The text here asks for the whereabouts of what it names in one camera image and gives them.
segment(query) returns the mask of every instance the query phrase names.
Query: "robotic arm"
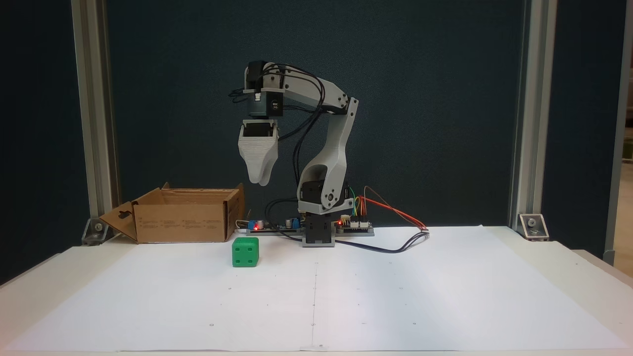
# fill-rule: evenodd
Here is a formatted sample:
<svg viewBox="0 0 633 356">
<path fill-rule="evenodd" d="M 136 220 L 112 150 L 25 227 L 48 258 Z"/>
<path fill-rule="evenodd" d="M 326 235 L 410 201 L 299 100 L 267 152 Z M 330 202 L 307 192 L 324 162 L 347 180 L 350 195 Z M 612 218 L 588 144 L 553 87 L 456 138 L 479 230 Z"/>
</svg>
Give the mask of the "robotic arm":
<svg viewBox="0 0 633 356">
<path fill-rule="evenodd" d="M 299 68 L 265 61 L 249 63 L 244 72 L 243 93 L 248 95 L 251 119 L 242 123 L 238 147 L 250 181 L 265 186 L 270 180 L 279 140 L 277 120 L 272 117 L 283 116 L 284 98 L 291 98 L 331 114 L 325 146 L 301 173 L 297 188 L 299 210 L 306 212 L 308 222 L 313 215 L 329 217 L 330 213 L 352 208 L 353 201 L 343 186 L 347 169 L 345 145 L 358 100 Z"/>
</svg>

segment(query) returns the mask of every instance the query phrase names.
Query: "cardboard box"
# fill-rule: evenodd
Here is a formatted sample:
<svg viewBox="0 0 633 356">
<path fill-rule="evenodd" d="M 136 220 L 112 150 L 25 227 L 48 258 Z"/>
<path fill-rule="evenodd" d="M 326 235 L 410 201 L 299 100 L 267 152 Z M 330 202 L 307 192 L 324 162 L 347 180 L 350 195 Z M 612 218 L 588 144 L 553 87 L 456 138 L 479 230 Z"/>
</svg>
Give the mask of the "cardboard box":
<svg viewBox="0 0 633 356">
<path fill-rule="evenodd" d="M 137 243 L 224 242 L 244 218 L 244 186 L 171 189 L 165 183 L 101 216 Z"/>
</svg>

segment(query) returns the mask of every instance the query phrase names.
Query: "green wire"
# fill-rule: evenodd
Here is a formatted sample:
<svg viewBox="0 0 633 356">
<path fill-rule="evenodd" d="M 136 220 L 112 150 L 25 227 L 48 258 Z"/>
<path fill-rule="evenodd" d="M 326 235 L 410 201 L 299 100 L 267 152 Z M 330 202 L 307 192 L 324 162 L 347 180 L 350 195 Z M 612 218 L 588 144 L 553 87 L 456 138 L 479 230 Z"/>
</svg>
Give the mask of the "green wire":
<svg viewBox="0 0 633 356">
<path fill-rule="evenodd" d="M 354 206 L 354 208 L 352 209 L 352 216 L 356 216 L 356 193 L 354 193 L 354 189 L 352 189 L 352 187 L 348 187 L 349 191 L 352 192 L 352 198 L 354 199 L 352 201 L 352 205 Z"/>
</svg>

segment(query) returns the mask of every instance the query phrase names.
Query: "aluminum frame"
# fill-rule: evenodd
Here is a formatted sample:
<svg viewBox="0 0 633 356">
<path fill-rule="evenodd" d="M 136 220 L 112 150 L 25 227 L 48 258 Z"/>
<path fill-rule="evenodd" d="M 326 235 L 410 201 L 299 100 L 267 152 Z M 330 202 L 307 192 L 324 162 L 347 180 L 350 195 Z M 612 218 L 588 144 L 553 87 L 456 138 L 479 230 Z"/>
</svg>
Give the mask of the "aluminum frame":
<svg viewBox="0 0 633 356">
<path fill-rule="evenodd" d="M 629 73 L 631 51 L 633 50 L 633 0 L 627 0 L 626 18 L 624 20 L 624 41 L 622 44 L 622 69 L 620 72 L 620 95 L 618 97 L 618 115 L 615 126 L 615 145 L 613 147 L 613 169 L 611 171 L 611 192 L 609 211 L 606 218 L 605 252 L 602 259 L 613 265 L 615 250 L 615 221 L 618 210 L 618 194 L 620 192 L 620 174 L 622 173 L 622 150 L 627 116 L 627 100 L 629 93 Z"/>
<path fill-rule="evenodd" d="M 71 1 L 91 218 L 121 201 L 105 0 Z"/>
<path fill-rule="evenodd" d="M 519 214 L 541 212 L 558 1 L 532 0 L 525 4 L 515 158 L 508 209 L 508 226 L 515 231 L 520 229 Z"/>
</svg>

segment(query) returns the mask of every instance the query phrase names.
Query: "metal bracket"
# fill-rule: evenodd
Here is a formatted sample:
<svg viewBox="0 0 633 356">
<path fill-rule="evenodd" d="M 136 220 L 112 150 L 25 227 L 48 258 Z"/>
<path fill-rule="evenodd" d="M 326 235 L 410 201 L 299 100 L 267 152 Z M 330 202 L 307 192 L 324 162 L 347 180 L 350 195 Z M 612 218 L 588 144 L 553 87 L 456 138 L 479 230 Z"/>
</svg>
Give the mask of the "metal bracket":
<svg viewBox="0 0 633 356">
<path fill-rule="evenodd" d="M 541 214 L 519 214 L 519 233 L 528 241 L 549 241 L 548 228 Z"/>
<path fill-rule="evenodd" d="M 81 244 L 84 246 L 101 245 L 114 235 L 114 229 L 99 218 L 88 219 L 85 224 L 84 235 L 81 238 Z"/>
</svg>

